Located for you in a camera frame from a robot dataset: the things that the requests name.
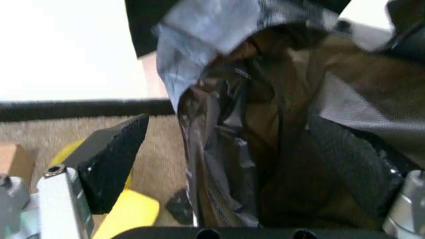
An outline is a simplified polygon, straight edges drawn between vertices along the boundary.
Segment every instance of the black edge trim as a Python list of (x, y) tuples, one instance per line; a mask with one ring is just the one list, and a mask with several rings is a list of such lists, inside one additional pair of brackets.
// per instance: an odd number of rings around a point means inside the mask
[(173, 115), (169, 100), (0, 103), (0, 122), (100, 116)]

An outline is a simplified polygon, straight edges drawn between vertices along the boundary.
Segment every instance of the white wall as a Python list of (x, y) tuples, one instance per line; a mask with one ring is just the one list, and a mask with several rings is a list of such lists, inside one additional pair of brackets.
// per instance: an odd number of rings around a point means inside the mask
[(0, 102), (146, 97), (124, 0), (0, 1)]

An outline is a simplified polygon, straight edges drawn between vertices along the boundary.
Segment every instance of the yellow object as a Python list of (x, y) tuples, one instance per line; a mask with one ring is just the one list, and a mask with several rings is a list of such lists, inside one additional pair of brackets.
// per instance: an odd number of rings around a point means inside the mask
[(151, 226), (158, 213), (158, 201), (124, 189), (93, 239), (110, 239), (133, 228)]
[[(75, 149), (77, 149), (84, 142), (84, 140), (85, 139), (80, 139), (66, 145), (59, 153), (57, 153), (57, 155), (49, 163), (49, 167), (56, 164), (61, 164), (69, 155), (71, 155), (72, 152), (74, 152)], [(133, 169), (130, 171), (130, 174), (127, 177), (124, 188), (131, 188), (132, 174), (133, 174)]]

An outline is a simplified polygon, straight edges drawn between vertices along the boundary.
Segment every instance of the screw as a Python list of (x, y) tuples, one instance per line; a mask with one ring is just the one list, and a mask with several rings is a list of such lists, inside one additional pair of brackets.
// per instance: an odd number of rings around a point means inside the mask
[(351, 32), (351, 23), (348, 22), (348, 21), (340, 20), (336, 24), (335, 28), (338, 31), (345, 32), (345, 33), (350, 33)]
[(10, 180), (10, 177), (6, 174), (1, 173), (0, 174), (0, 187), (4, 187), (6, 189), (11, 188), (12, 181)]
[(65, 171), (66, 171), (65, 165), (63, 165), (63, 164), (54, 165), (54, 166), (51, 166), (50, 168), (47, 169), (47, 171), (44, 173), (44, 177), (50, 178), (50, 177), (56, 176), (58, 174), (61, 174)]

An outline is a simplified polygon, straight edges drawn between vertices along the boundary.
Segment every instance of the beige carpet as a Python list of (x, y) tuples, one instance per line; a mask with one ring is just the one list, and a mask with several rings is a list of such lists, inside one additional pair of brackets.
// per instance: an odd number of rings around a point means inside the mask
[[(18, 142), (35, 160), (31, 190), (46, 166), (65, 145), (93, 131), (128, 118), (82, 118), (0, 123), (0, 141)], [(133, 190), (158, 200), (161, 211), (156, 226), (179, 226), (164, 209), (173, 194), (186, 185), (183, 141), (175, 116), (151, 117), (146, 139), (133, 167)], [(96, 227), (103, 216), (95, 216)]]

